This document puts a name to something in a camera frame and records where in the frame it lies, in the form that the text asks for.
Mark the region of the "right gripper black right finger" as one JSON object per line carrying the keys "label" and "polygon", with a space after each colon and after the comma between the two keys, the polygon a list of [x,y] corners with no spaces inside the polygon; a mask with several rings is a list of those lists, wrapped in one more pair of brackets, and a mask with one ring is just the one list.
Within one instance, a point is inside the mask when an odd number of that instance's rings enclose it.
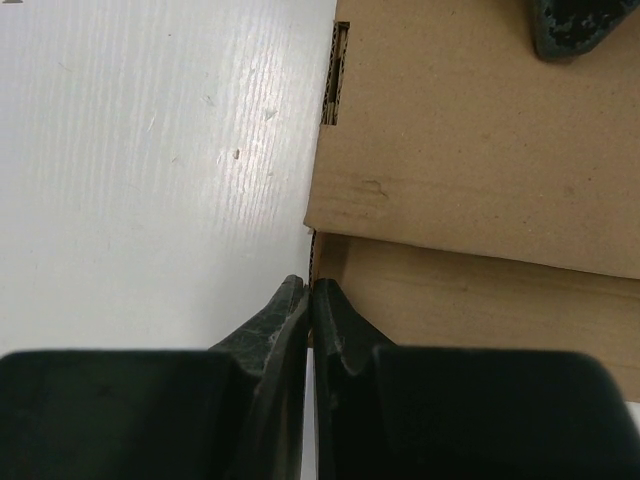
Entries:
{"label": "right gripper black right finger", "polygon": [[564,351],[393,343],[332,279],[312,291],[321,479],[635,479],[608,371]]}

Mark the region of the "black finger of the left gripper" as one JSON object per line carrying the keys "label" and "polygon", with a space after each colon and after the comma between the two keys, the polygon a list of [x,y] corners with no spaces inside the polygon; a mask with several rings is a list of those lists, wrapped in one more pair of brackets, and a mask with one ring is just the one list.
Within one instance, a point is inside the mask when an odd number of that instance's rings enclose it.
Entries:
{"label": "black finger of the left gripper", "polygon": [[546,62],[585,55],[638,9],[639,0],[535,0],[535,53]]}

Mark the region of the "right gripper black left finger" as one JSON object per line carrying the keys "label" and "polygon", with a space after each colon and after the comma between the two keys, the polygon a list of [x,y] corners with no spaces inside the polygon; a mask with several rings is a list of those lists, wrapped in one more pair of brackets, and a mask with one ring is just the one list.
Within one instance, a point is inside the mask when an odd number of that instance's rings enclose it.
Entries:
{"label": "right gripper black left finger", "polygon": [[292,275],[206,350],[4,356],[2,477],[298,478],[308,305]]}

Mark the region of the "brown cardboard box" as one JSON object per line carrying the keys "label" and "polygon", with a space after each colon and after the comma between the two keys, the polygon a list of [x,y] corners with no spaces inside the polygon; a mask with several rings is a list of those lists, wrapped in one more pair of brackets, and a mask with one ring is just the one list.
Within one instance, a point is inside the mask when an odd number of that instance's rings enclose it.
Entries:
{"label": "brown cardboard box", "polygon": [[639,16],[536,53],[534,1],[341,1],[312,275],[399,344],[578,351],[639,397]]}

